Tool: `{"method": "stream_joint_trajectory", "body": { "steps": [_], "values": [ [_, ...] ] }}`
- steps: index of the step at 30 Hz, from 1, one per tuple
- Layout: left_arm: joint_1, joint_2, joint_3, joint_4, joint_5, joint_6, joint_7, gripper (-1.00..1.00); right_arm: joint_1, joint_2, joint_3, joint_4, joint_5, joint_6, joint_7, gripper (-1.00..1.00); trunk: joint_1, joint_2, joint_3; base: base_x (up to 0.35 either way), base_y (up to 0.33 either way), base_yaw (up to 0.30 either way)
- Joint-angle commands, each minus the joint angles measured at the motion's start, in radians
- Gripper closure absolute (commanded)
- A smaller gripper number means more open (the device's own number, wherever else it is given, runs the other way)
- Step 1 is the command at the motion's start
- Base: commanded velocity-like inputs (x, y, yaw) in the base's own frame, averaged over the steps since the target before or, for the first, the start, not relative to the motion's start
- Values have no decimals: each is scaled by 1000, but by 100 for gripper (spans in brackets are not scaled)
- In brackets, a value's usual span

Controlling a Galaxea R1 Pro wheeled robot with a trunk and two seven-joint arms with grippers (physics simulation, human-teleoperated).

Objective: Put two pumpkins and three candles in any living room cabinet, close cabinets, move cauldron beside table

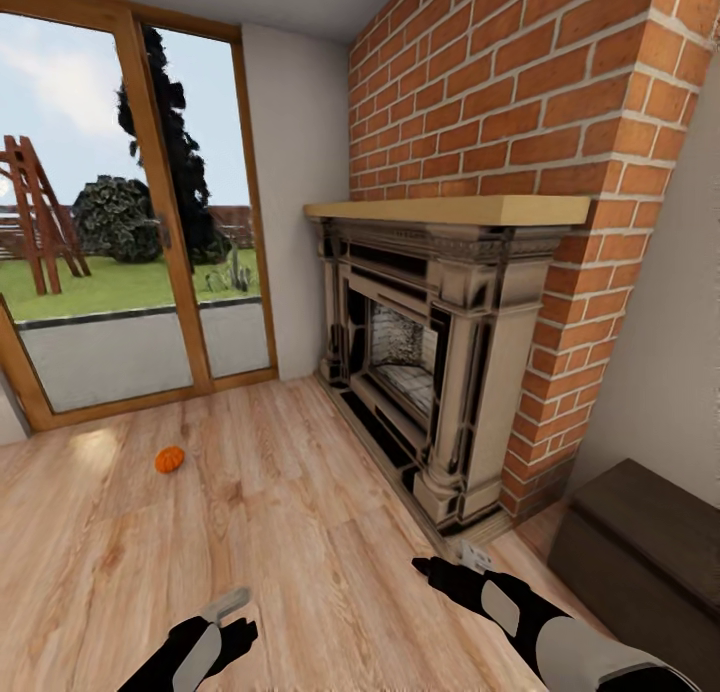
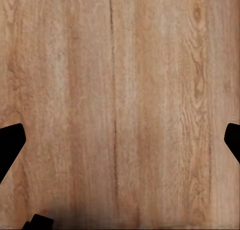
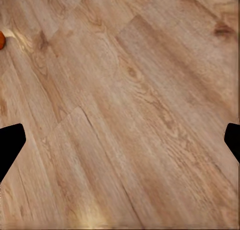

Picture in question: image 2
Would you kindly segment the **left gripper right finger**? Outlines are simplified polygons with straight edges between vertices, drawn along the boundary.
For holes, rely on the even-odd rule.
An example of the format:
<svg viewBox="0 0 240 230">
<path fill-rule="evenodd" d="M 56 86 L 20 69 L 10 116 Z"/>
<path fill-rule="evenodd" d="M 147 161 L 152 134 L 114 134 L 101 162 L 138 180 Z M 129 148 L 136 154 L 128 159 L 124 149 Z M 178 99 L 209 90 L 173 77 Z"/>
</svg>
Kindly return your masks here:
<svg viewBox="0 0 240 230">
<path fill-rule="evenodd" d="M 224 141 L 240 163 L 240 125 L 229 123 L 225 131 Z"/>
</svg>

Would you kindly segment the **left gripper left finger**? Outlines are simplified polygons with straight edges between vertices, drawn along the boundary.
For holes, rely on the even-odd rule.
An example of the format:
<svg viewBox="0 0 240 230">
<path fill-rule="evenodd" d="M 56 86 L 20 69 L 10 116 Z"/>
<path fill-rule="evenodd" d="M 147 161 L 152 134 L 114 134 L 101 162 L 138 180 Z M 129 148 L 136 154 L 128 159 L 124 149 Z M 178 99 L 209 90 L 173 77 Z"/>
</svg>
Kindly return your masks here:
<svg viewBox="0 0 240 230">
<path fill-rule="evenodd" d="M 22 123 L 0 129 L 0 183 L 26 143 Z"/>
</svg>

